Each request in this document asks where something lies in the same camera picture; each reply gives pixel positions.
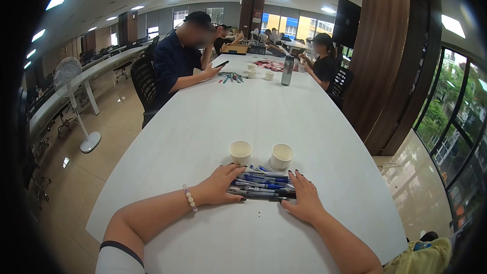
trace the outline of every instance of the tiled floor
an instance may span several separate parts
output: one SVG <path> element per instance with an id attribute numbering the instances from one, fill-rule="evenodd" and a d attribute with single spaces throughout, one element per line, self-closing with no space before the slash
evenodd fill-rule
<path id="1" fill-rule="evenodd" d="M 35 173 L 36 178 L 49 176 L 52 180 L 46 190 L 51 201 L 44 201 L 37 211 L 40 232 L 69 273 L 94 273 L 100 243 L 85 226 L 105 181 L 141 131 L 144 110 L 130 77 L 118 84 L 113 80 L 107 73 L 92 83 L 100 114 L 95 116 L 90 106 L 82 114 L 87 130 L 102 135 L 96 152 L 80 151 L 83 134 L 77 124 L 71 122 L 71 131 L 61 134 L 61 139 L 56 125 L 48 133 L 52 141 Z M 421 230 L 451 235 L 451 214 L 441 180 L 413 131 L 395 156 L 374 160 L 378 165 L 384 161 L 401 164 L 382 175 L 410 240 L 419 239 Z"/>

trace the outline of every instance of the bracelet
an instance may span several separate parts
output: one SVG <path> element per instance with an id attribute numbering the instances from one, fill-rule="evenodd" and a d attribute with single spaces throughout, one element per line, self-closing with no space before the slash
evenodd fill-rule
<path id="1" fill-rule="evenodd" d="M 193 199 L 193 197 L 191 197 L 191 193 L 189 192 L 189 188 L 187 187 L 186 184 L 183 184 L 183 190 L 184 190 L 184 193 L 186 194 L 187 201 L 189 202 L 189 204 L 193 208 L 193 211 L 197 212 L 198 208 L 196 207 L 196 203 L 194 203 L 194 199 Z"/>

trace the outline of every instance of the woman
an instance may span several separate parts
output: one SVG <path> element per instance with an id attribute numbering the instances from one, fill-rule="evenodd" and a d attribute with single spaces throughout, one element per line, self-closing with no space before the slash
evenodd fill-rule
<path id="1" fill-rule="evenodd" d="M 298 57 L 305 61 L 306 72 L 313 77 L 321 88 L 326 93 L 332 93 L 335 75 L 337 75 L 337 65 L 335 64 L 337 53 L 332 38 L 326 33 L 320 33 L 313 39 L 313 45 L 315 52 L 320 55 L 314 63 L 304 53 L 299 54 Z"/>
<path id="2" fill-rule="evenodd" d="M 215 42 L 213 43 L 213 46 L 215 47 L 215 51 L 216 51 L 217 56 L 222 54 L 222 47 L 224 44 L 231 44 L 231 45 L 239 44 L 240 40 L 244 37 L 244 34 L 241 32 L 241 33 L 235 35 L 234 41 L 231 41 L 229 39 L 225 39 L 225 37 L 228 36 L 228 34 L 230 34 L 230 27 L 225 26 L 225 25 L 221 25 L 221 27 L 222 27 L 221 35 L 218 36 L 215 39 Z"/>
<path id="3" fill-rule="evenodd" d="M 169 224 L 185 213 L 195 211 L 195 208 L 197 210 L 202 204 L 246 200 L 239 195 L 227 194 L 230 182 L 245 169 L 245 166 L 234 164 L 218 167 L 206 180 L 188 188 L 190 198 L 185 190 L 178 190 L 134 202 L 118 210 L 103 237 L 96 273 L 145 273 L 144 244 Z M 297 170 L 295 175 L 289 172 L 289 178 L 295 187 L 297 204 L 282 201 L 282 207 L 317 229 L 340 271 L 381 273 L 382 266 L 374 252 L 326 212 L 318 198 L 316 187 Z"/>

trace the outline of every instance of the yellow cloth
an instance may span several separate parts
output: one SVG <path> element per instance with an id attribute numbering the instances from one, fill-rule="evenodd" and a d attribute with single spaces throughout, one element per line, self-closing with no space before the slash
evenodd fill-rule
<path id="1" fill-rule="evenodd" d="M 413 251 L 422 241 L 411 241 L 408 249 L 390 261 L 384 268 L 385 274 L 442 273 L 447 268 L 451 256 L 451 242 L 448 238 L 438 238 L 429 248 Z"/>

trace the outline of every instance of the woman's left hand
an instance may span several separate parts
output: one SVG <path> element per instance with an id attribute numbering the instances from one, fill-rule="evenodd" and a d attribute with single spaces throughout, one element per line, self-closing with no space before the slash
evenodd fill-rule
<path id="1" fill-rule="evenodd" d="M 306 70 L 307 73 L 311 74 L 313 73 L 313 69 L 308 65 L 307 61 L 304 61 L 304 69 Z"/>
<path id="2" fill-rule="evenodd" d="M 203 182 L 190 188 L 194 201 L 198 205 L 245 201 L 246 199 L 240 195 L 227 194 L 230 183 L 245 169 L 245 166 L 235 164 L 218 167 Z"/>

